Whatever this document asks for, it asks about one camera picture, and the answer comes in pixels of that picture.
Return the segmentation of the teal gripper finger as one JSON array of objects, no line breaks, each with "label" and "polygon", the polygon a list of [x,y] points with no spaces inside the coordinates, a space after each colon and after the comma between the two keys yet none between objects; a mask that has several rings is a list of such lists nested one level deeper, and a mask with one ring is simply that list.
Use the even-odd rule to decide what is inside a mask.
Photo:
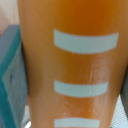
[{"label": "teal gripper finger", "polygon": [[21,128],[27,93],[20,27],[10,25],[0,37],[0,128]]}]

